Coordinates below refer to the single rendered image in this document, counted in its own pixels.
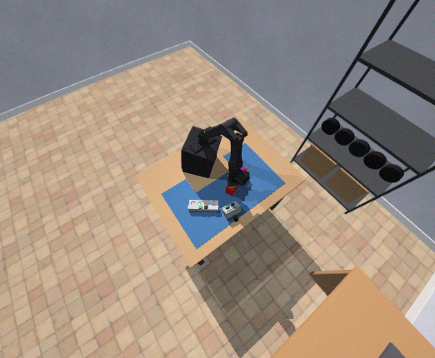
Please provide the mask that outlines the blue bench mat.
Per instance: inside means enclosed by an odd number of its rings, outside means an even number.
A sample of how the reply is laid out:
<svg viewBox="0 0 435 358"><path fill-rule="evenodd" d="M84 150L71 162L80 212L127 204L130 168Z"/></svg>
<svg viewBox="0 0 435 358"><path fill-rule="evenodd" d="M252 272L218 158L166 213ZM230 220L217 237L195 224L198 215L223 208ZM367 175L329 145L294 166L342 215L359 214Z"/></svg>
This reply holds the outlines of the blue bench mat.
<svg viewBox="0 0 435 358"><path fill-rule="evenodd" d="M224 216L223 207L236 201L242 210L239 218L286 183L246 142L242 160L250 178L232 196L226 193L228 173L197 192L185 179L162 193L196 249L234 222L234 217ZM189 211L189 200L218 201L218 211Z"/></svg>

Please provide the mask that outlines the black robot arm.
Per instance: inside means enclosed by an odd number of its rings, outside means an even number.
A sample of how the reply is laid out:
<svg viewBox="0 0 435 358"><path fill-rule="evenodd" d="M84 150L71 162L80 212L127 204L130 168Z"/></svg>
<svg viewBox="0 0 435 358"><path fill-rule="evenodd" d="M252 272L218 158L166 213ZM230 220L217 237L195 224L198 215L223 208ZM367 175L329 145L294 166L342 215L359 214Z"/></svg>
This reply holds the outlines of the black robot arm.
<svg viewBox="0 0 435 358"><path fill-rule="evenodd" d="M237 131L235 133L234 131ZM238 133L240 132L240 133ZM236 135L237 134L237 135ZM193 152L198 152L211 142L216 140L215 136L223 135L231 143L231 155L228 162L229 176L233 179L233 183L239 183L243 186L250 178L249 172L243 172L240 168L243 166L242 148L244 137L248 135L242 124L233 117L230 120L219 124L215 127L208 128L199 132L198 139L191 143L189 147ZM239 140L238 140L239 138Z"/></svg>

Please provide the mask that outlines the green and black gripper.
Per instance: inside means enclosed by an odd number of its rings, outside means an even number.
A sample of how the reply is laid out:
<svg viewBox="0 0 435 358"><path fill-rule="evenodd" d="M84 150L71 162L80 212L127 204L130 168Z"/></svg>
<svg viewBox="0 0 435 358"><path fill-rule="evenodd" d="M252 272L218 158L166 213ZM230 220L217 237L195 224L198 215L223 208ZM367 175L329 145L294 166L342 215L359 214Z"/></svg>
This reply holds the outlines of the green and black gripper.
<svg viewBox="0 0 435 358"><path fill-rule="evenodd" d="M228 185L229 187L231 187L231 188L234 188L234 187L238 186L238 183L233 183L233 179L235 179L235 178L231 178L231 177L229 176L229 172L228 172L228 173L227 173L227 185Z"/></svg>

